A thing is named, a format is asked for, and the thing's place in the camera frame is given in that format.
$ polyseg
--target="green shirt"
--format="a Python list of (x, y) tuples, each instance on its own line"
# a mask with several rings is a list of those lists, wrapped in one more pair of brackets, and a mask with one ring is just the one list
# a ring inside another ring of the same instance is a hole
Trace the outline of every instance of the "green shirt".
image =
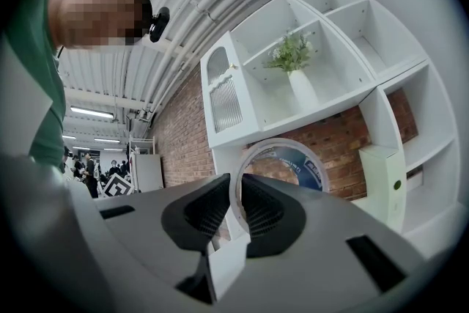
[(62, 123), (66, 105), (49, 30), (48, 0), (21, 0), (5, 34), (21, 64), (52, 99), (52, 106), (34, 137), (29, 154), (36, 162), (59, 167), (64, 154)]

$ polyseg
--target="black slot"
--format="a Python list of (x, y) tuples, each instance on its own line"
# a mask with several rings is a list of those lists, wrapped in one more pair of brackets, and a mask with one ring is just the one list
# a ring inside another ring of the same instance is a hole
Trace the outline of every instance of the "black slot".
[(116, 216), (123, 216), (124, 214), (131, 213), (135, 211), (135, 209), (129, 205), (113, 207), (112, 209), (105, 209), (100, 210), (100, 214), (103, 219), (110, 219)]
[(405, 278), (404, 273), (368, 236), (353, 237), (347, 240), (347, 244), (381, 292), (389, 291)]

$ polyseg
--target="cabinet door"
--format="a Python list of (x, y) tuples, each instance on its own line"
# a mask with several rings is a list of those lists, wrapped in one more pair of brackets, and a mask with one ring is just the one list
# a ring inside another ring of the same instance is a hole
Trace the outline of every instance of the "cabinet door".
[(201, 70), (210, 147), (259, 131), (243, 69), (229, 33), (205, 54)]

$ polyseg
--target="round label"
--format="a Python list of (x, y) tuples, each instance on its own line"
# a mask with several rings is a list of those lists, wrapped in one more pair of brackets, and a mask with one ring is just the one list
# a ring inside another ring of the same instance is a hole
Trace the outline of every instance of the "round label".
[(318, 168), (300, 150), (291, 147), (271, 147), (256, 155), (250, 164), (266, 158), (285, 162), (296, 174), (300, 186), (322, 191), (321, 175)]

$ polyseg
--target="crowd of people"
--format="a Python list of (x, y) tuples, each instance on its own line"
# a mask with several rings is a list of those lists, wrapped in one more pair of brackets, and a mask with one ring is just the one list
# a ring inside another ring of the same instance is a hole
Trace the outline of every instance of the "crowd of people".
[(86, 163), (80, 162), (80, 158), (77, 155), (73, 156), (73, 167), (67, 165), (67, 159), (71, 155), (68, 147), (64, 147), (64, 155), (62, 157), (62, 174), (66, 180), (76, 180), (83, 182), (91, 194), (91, 197), (96, 199), (98, 198), (97, 185), (102, 183), (107, 183), (108, 179), (112, 175), (118, 174), (120, 177), (125, 177), (130, 169), (129, 163), (122, 161), (122, 164), (119, 165), (117, 161), (111, 162), (111, 168), (105, 173), (101, 173), (100, 165), (93, 160), (92, 156), (85, 154)]

